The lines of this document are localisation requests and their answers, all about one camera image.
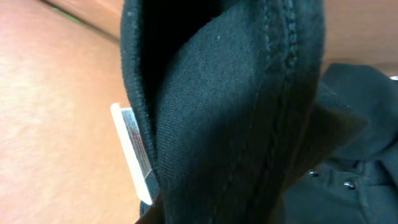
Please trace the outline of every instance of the green strip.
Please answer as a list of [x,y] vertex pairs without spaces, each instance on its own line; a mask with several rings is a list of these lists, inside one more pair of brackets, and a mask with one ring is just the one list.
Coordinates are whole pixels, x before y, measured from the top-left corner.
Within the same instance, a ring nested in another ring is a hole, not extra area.
[[70,20],[73,20],[73,21],[75,21],[75,22],[80,22],[80,20],[76,19],[75,17],[73,17],[73,16],[67,14],[66,12],[64,12],[64,11],[62,11],[62,10],[56,8],[56,7],[53,7],[52,9],[53,9],[54,11],[57,11],[57,12],[61,13],[63,16],[65,16],[66,18],[68,18],[68,19],[70,19]]

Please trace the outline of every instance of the dark fabric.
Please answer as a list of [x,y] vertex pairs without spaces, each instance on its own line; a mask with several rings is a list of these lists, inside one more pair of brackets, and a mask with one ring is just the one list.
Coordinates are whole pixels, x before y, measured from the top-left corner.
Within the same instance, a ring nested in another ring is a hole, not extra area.
[[306,175],[286,191],[285,223],[398,223],[397,81],[342,64],[332,65],[323,81],[369,125],[314,167],[317,177]]
[[282,192],[366,125],[316,100],[321,1],[131,0],[121,29],[167,223],[283,221]]

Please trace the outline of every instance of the snap button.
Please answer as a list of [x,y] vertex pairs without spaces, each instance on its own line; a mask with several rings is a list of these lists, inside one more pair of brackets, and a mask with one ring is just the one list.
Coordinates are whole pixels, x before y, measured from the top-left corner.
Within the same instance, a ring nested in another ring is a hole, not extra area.
[[348,190],[355,190],[356,189],[356,182],[353,181],[346,181],[344,182],[344,186],[348,189]]
[[318,177],[319,173],[316,170],[312,169],[312,170],[310,170],[308,172],[308,176],[310,176],[310,177]]

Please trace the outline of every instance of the brown surface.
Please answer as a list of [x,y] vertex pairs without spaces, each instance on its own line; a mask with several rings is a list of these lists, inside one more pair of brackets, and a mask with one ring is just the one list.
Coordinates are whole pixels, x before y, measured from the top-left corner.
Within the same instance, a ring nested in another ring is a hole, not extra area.
[[38,1],[0,1],[0,223],[137,220],[117,101],[117,44]]
[[325,0],[326,62],[373,65],[398,75],[398,1]]
[[123,0],[46,0],[89,24],[120,37]]

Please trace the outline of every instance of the white rectangular object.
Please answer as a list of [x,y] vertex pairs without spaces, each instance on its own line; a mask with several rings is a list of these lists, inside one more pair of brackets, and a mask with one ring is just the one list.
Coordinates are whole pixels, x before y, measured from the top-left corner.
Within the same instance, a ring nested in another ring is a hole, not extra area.
[[134,112],[131,108],[120,108],[119,103],[111,106],[111,112],[138,197],[147,205],[152,205],[145,182],[152,167],[142,143]]

